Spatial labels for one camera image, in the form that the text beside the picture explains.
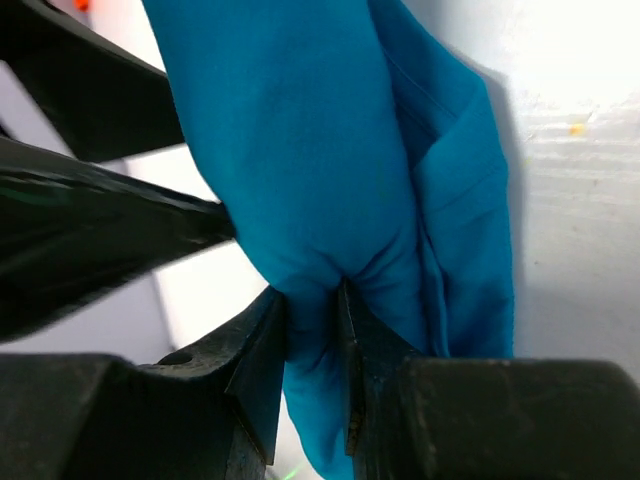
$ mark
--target folded cloth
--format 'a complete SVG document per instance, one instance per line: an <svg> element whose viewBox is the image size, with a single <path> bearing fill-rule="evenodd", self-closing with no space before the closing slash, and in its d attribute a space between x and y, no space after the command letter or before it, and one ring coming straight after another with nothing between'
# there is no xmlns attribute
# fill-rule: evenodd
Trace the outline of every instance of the folded cloth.
<svg viewBox="0 0 640 480"><path fill-rule="evenodd" d="M483 82L395 0L144 4L196 165L289 300L284 389L305 453L353 478L343 277L425 353L511 350L507 173Z"/></svg>

